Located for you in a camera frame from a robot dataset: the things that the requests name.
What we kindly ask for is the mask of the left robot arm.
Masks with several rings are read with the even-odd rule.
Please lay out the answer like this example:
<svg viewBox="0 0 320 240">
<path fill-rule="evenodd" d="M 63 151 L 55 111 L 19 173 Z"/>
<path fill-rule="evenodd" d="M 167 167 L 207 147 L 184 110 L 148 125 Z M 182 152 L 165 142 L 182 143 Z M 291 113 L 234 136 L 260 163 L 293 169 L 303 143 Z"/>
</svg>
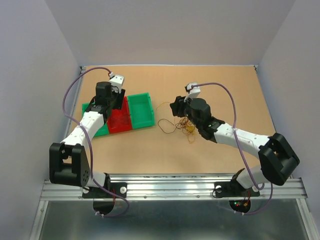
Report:
<svg viewBox="0 0 320 240">
<path fill-rule="evenodd" d="M 60 143 L 49 148 L 49 180 L 53 184 L 94 187 L 100 197 L 111 192 L 111 180 L 107 173 L 94 172 L 92 139 L 100 128 L 106 125 L 113 110 L 123 106 L 125 90 L 124 77 L 116 75 L 109 81 L 96 84 L 95 96 L 91 99 L 81 121 L 77 121 L 74 130 Z"/>
</svg>

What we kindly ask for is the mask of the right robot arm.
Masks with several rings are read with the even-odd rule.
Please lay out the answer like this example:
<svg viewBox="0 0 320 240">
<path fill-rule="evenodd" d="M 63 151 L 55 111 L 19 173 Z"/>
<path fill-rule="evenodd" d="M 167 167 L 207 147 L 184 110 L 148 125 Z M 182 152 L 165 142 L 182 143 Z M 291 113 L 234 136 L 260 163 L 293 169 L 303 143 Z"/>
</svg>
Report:
<svg viewBox="0 0 320 240">
<path fill-rule="evenodd" d="M 214 198 L 243 197 L 249 191 L 259 196 L 266 183 L 282 186 L 300 164 L 300 159 L 280 133 L 272 136 L 259 135 L 238 129 L 212 116 L 211 108 L 202 98 L 185 100 L 177 96 L 170 104 L 175 117 L 186 117 L 206 140 L 228 145 L 248 153 L 259 160 L 255 167 L 245 167 L 236 172 L 231 180 L 215 183 Z"/>
</svg>

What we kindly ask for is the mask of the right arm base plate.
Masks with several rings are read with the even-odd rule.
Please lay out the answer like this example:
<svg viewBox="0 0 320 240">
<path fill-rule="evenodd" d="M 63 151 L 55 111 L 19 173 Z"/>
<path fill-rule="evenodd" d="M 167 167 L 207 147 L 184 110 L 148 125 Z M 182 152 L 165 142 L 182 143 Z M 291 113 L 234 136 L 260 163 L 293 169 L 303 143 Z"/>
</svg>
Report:
<svg viewBox="0 0 320 240">
<path fill-rule="evenodd" d="M 245 189 L 239 183 L 233 181 L 218 181 L 214 183 L 211 195 L 216 198 L 244 198 L 259 197 L 260 192 L 252 188 Z"/>
</svg>

